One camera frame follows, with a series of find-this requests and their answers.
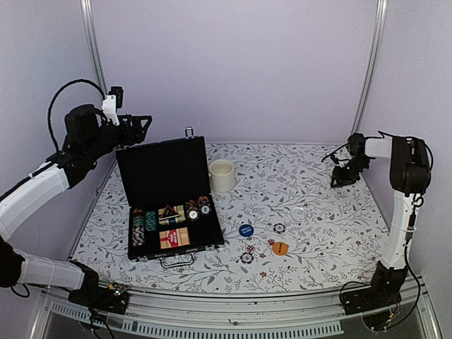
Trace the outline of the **triangular all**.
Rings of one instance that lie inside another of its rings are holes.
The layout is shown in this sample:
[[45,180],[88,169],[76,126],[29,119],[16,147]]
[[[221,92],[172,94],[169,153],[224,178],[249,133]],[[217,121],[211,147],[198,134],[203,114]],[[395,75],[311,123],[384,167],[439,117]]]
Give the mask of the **triangular all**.
[[165,208],[159,210],[159,220],[168,220],[177,217],[179,217],[179,213],[170,205],[166,205]]

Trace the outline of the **blue playing card deck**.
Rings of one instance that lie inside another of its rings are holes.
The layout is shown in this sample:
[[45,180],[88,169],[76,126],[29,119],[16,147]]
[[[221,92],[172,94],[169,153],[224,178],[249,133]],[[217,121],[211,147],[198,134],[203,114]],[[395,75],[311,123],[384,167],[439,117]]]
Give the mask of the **blue playing card deck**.
[[181,223],[186,220],[185,210],[183,205],[166,206],[158,210],[159,225],[170,225]]

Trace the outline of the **red playing card deck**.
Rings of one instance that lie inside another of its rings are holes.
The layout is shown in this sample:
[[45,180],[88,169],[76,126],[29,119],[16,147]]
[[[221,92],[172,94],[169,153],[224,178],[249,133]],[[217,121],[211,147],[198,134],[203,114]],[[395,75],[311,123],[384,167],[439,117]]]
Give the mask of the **red playing card deck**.
[[159,232],[160,248],[172,249],[190,245],[189,230],[181,227],[173,230]]

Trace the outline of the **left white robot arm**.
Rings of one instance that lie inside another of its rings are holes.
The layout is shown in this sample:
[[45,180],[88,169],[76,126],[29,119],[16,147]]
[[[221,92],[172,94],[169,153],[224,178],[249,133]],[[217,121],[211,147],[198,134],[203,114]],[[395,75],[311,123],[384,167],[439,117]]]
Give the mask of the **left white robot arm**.
[[83,264],[55,261],[14,249],[9,239],[41,207],[83,181],[97,161],[118,146],[142,143],[153,118],[118,115],[115,109],[91,104],[72,109],[65,117],[61,150],[50,155],[31,175],[1,196],[1,287],[17,284],[76,290],[89,306],[105,300],[98,275]]

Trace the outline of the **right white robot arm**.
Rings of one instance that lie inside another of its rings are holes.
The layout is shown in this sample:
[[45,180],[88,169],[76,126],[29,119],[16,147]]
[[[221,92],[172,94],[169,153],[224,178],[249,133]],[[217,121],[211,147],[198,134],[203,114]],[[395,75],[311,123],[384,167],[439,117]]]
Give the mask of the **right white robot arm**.
[[348,159],[337,158],[338,150],[328,155],[335,164],[331,177],[333,188],[355,184],[370,162],[378,157],[390,160],[389,182],[394,207],[388,252],[377,263],[370,287],[357,296],[346,293],[343,297],[345,303],[359,305],[362,302],[372,308],[396,303],[406,275],[412,273],[409,267],[411,241],[433,167],[432,153],[422,139],[383,131],[379,134],[379,137],[352,134],[343,146],[350,154]]

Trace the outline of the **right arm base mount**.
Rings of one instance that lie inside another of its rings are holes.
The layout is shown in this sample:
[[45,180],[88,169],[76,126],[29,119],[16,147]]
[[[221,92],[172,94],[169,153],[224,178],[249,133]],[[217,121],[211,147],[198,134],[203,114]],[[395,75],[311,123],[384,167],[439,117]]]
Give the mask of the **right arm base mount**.
[[401,302],[400,288],[405,282],[407,272],[407,266],[402,269],[386,268],[379,261],[370,286],[361,290],[340,291],[339,300],[345,314],[358,314],[390,305],[397,307]]

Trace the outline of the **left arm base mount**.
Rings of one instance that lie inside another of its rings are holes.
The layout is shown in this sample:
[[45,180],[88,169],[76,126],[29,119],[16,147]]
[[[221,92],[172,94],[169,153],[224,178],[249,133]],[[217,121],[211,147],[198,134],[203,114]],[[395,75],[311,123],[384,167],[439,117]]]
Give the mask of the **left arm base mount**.
[[129,302],[129,294],[122,292],[117,294],[116,289],[101,287],[99,275],[86,265],[70,261],[78,266],[84,273],[81,288],[69,292],[68,301],[87,308],[107,311],[113,314],[124,315]]

